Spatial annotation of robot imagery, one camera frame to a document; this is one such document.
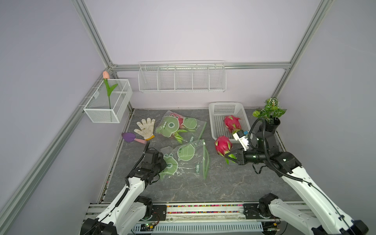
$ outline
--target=white wire basket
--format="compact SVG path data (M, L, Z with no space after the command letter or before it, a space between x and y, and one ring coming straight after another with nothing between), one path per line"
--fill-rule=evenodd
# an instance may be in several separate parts
M143 93L226 90L224 62L140 66L138 84Z
M228 137L231 143L239 143L235 140L228 128L224 125L224 118L226 116L233 115L240 118L239 122L242 130L249 131L251 126L249 125L246 111L241 103L235 102L216 102L209 104L209 117L210 128L212 131L213 139L224 135Z
M107 96L106 84L102 81L83 108L94 123L120 123L132 96L132 88L127 79L107 79L107 81L110 87L118 84L110 98Z

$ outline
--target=wall-mounted wire shelf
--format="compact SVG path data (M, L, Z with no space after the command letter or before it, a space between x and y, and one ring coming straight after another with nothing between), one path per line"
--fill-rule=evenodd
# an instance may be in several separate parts
M83 108L94 123L120 123L132 96L132 88L127 79L107 79L107 81L109 86L117 84L110 98L102 81Z
M224 61L215 63L141 64L138 72L139 90L152 92L210 92L226 90Z

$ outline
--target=white wall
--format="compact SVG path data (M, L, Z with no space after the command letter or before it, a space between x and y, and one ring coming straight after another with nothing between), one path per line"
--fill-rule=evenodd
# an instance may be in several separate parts
M376 2L337 0L282 90L279 127L325 193L370 234L376 206Z
M212 102L240 102L244 107L260 107L273 93L283 69L227 70L225 92L148 93L139 91L138 72L118 72L129 79L134 108L207 108Z
M0 32L1 209L104 65L68 0L1 0ZM8 234L77 234L123 126L84 116Z
M115 64L290 61L320 0L86 0Z

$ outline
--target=green tulip leaf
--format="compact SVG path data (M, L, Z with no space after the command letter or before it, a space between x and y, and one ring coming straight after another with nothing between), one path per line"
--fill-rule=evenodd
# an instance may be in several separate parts
M108 81L107 79L103 79L103 82L105 83L106 85L106 90L108 91L110 89L110 85L108 85Z
M113 85L109 89L107 89L107 96L110 97L112 91L117 87L118 84Z

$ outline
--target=green cartoon face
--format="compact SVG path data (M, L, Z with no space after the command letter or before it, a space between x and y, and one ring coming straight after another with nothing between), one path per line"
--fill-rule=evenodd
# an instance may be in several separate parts
M186 144L181 146L177 151L177 156L179 160L189 161L193 158L195 148L191 144Z
M155 132L171 137L171 134L179 129L179 120L176 117L166 116L163 118L163 123Z
M188 129L195 129L197 126L197 120L195 118L184 118L183 125Z
M173 154L170 155L165 154L163 159L166 161L167 166L166 168L159 174L160 178L163 179L165 175L174 175L177 171L177 161L173 158Z

